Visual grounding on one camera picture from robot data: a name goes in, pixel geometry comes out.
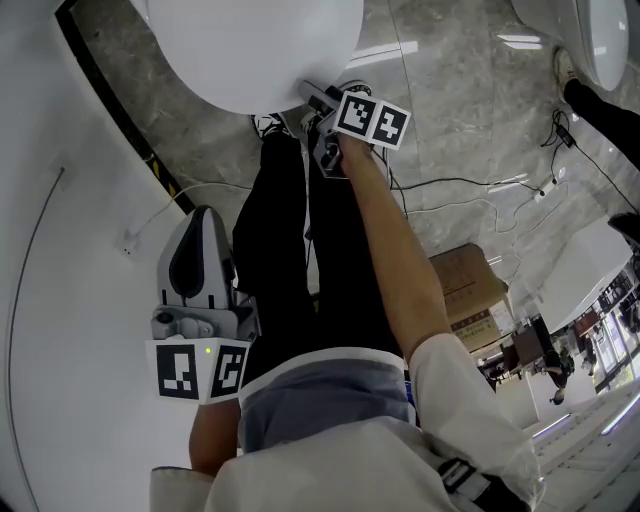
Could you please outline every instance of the gray shirt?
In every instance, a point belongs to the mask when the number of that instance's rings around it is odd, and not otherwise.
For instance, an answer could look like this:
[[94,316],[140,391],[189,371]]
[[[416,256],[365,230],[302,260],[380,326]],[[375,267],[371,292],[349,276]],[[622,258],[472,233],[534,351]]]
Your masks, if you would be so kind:
[[409,422],[415,417],[410,408],[404,372],[395,366],[355,359],[311,363],[244,401],[240,445],[251,453],[383,416]]

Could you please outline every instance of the cardboard box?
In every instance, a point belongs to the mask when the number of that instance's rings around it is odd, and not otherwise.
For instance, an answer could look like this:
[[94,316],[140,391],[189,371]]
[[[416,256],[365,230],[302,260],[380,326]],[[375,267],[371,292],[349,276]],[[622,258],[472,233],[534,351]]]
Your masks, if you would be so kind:
[[469,352],[515,331],[507,287],[498,279],[480,247],[473,244],[431,258],[453,332]]

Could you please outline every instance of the shirt sleeve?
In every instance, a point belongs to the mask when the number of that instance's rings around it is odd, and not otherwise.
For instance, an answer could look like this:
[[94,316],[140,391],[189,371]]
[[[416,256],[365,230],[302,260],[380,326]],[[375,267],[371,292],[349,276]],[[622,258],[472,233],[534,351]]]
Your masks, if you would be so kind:
[[498,476],[533,509],[542,498],[533,443],[500,413],[495,393],[460,340],[441,334],[409,363],[422,430],[445,458],[459,457]]
[[150,512],[202,512],[213,478],[189,469],[156,468],[151,472]]

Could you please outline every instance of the black cable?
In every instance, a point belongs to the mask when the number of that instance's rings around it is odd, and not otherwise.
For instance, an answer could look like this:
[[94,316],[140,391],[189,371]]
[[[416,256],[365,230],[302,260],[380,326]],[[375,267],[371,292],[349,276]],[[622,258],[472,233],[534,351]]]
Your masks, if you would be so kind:
[[309,261],[311,259],[311,240],[309,240],[309,247],[307,247],[307,271],[309,270]]
[[[382,162],[387,166],[389,172],[391,173],[391,176],[393,177],[393,171],[391,169],[391,166],[388,165],[387,161],[382,156],[380,156],[380,154],[377,151],[374,150],[373,153],[380,160],[382,160]],[[492,187],[492,186],[495,186],[495,185],[520,185],[522,187],[528,188],[529,190],[532,190],[533,192],[543,193],[543,191],[541,189],[535,188],[535,187],[531,187],[531,186],[527,185],[526,183],[522,183],[521,181],[509,181],[509,180],[496,181],[495,183],[480,183],[479,181],[469,180],[467,178],[436,178],[434,180],[422,181],[420,183],[416,183],[415,185],[408,185],[406,187],[401,187],[400,184],[396,181],[395,178],[392,178],[392,181],[395,182],[396,186],[395,187],[392,186],[391,190],[397,190],[399,192],[403,192],[403,191],[407,191],[407,190],[414,190],[416,188],[425,187],[427,185],[432,185],[433,183],[442,183],[442,182],[451,182],[451,181],[464,181],[465,183],[471,183],[472,185],[478,185],[480,187]]]
[[[400,187],[400,185],[398,184],[398,180],[396,180],[396,177],[391,170],[391,166],[389,165],[389,150],[387,148],[384,148],[382,150],[382,157],[378,155],[377,152],[375,152],[375,154],[378,156],[378,158],[381,158],[381,160],[384,162],[385,167],[387,168],[387,174],[389,175],[389,178],[391,180],[391,183],[389,184],[389,190],[393,190],[394,183],[396,184],[396,187]],[[407,200],[404,197],[404,191],[401,189],[398,190],[400,191],[400,195],[402,196],[402,209],[404,210],[404,218],[409,220],[409,212],[407,211]]]
[[556,161],[556,156],[558,154],[558,150],[560,149],[560,146],[562,146],[563,144],[564,144],[564,142],[560,142],[560,144],[558,144],[556,146],[556,149],[553,151],[553,158],[551,159],[551,176],[553,176],[553,182],[556,183],[556,184],[558,183],[558,180],[556,179],[556,173],[553,170],[553,164]]
[[578,144],[577,144],[577,143],[575,144],[575,146],[576,146],[576,149],[577,149],[578,151],[580,151],[580,153],[582,153],[584,156],[586,156],[586,157],[589,159],[589,161],[590,161],[593,165],[595,165],[595,166],[596,166],[596,168],[597,168],[597,169],[602,173],[602,175],[603,175],[605,178],[607,178],[607,180],[609,180],[609,183],[611,183],[611,186],[612,186],[613,188],[615,188],[615,189],[616,189],[616,191],[618,192],[618,194],[620,194],[620,195],[622,196],[622,198],[627,202],[627,204],[628,204],[628,205],[631,207],[631,209],[636,213],[636,215],[639,215],[639,213],[638,213],[638,209],[637,209],[635,206],[633,206],[633,205],[631,204],[631,201],[629,201],[629,200],[627,199],[627,196],[625,196],[625,195],[620,191],[620,189],[616,186],[616,184],[613,182],[613,180],[612,180],[611,178],[609,178],[609,176],[607,175],[607,173],[606,173],[606,172],[604,172],[604,171],[600,168],[600,166],[595,162],[595,160],[594,160],[593,158],[591,158],[589,155],[587,155],[584,151],[582,151],[582,149],[580,148],[580,146],[578,146]]
[[464,181],[465,183],[471,183],[472,185],[478,185],[479,187],[493,187],[495,185],[520,185],[534,192],[540,192],[540,193],[543,192],[541,189],[531,187],[526,183],[522,183],[521,181],[502,180],[502,181],[496,181],[495,183],[480,183],[479,181],[468,180],[467,178],[437,178],[435,180],[422,181],[420,183],[416,183],[415,185],[408,185],[406,187],[397,187],[397,188],[394,188],[393,190],[413,190],[415,188],[432,185],[433,183],[442,183],[442,182],[450,182],[450,181]]
[[400,188],[400,185],[398,184],[395,176],[393,175],[393,171],[391,170],[391,168],[389,168],[389,173],[391,174],[391,190],[398,190],[400,192],[400,195],[402,196],[402,209],[404,210],[404,217],[405,219],[409,220],[409,212],[407,211],[407,201],[404,197],[404,191],[402,190],[402,188]]
[[20,291],[22,290],[22,281],[24,280],[24,273],[27,268],[27,263],[29,261],[29,255],[31,254],[31,248],[33,246],[33,241],[36,238],[36,234],[38,233],[38,229],[40,228],[40,223],[42,222],[42,218],[44,217],[44,213],[47,210],[47,206],[49,206],[49,201],[51,200],[51,196],[53,196],[53,192],[55,191],[58,183],[60,183],[60,179],[65,172],[65,168],[60,168],[60,173],[58,177],[53,182],[51,186],[51,190],[47,195],[47,198],[44,201],[44,205],[42,206],[42,210],[40,211],[40,215],[38,216],[38,220],[36,220],[36,225],[33,228],[33,232],[31,233],[31,238],[29,238],[29,243],[27,244],[27,250],[25,252],[24,259],[22,260],[22,267],[20,268],[20,275],[18,277],[18,284],[16,286],[16,298],[13,301],[13,308],[11,310],[11,317],[9,318],[9,336],[7,338],[7,378],[6,378],[6,400],[7,400],[7,415],[9,416],[9,426],[11,430],[11,437],[14,443],[14,447],[16,450],[16,456],[18,458],[18,463],[20,465],[20,470],[22,472],[22,476],[24,478],[24,482],[26,484],[27,490],[29,491],[29,496],[33,503],[33,508],[36,512],[40,511],[38,507],[38,503],[36,501],[35,494],[33,493],[33,489],[31,487],[31,483],[29,482],[29,477],[27,476],[27,470],[24,466],[24,460],[22,458],[22,454],[20,453],[20,446],[18,445],[18,435],[16,433],[16,424],[13,416],[13,396],[11,393],[11,356],[13,353],[13,333],[15,330],[16,324],[16,314],[18,312],[18,303],[20,301]]
[[[562,116],[564,116],[565,120],[567,121],[566,127],[562,125]],[[566,112],[556,109],[553,111],[553,114],[551,114],[551,133],[547,137],[547,140],[540,145],[541,148],[553,146],[558,141],[558,126],[563,126],[563,128],[569,131],[571,129],[571,121],[569,121],[569,116],[566,114]],[[553,139],[553,141],[551,141],[551,137],[553,137],[554,133],[556,137]]]

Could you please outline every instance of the white shirt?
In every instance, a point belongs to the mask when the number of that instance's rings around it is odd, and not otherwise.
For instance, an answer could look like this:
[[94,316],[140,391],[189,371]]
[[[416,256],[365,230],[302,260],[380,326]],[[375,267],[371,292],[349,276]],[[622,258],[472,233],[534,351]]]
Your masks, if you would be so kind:
[[460,341],[426,341],[409,370],[422,430],[376,418],[238,457],[215,479],[155,470],[152,512],[454,511],[437,468],[455,457],[535,508],[544,488],[531,439],[500,414]]

